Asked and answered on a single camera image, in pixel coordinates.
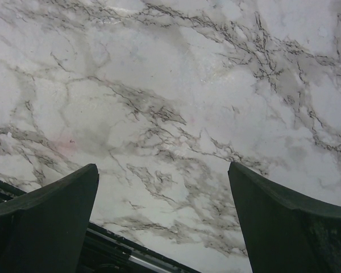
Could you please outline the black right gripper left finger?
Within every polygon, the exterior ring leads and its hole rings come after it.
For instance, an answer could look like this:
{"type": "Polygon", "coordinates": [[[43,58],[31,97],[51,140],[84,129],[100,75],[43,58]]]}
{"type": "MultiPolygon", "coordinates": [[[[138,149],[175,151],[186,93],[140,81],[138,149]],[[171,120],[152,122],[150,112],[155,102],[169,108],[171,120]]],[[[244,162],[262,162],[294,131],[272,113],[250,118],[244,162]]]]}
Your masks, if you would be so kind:
{"type": "Polygon", "coordinates": [[[88,164],[0,202],[0,272],[75,272],[98,184],[88,164]]]}

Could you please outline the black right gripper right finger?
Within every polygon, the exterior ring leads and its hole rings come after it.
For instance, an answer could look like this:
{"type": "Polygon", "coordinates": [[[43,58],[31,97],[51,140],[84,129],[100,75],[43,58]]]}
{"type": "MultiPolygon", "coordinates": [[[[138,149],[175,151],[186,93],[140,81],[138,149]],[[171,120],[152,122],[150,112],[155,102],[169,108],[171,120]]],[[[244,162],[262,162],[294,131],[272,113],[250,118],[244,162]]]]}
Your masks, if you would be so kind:
{"type": "Polygon", "coordinates": [[[228,177],[253,272],[341,272],[341,206],[237,162],[228,177]]]}

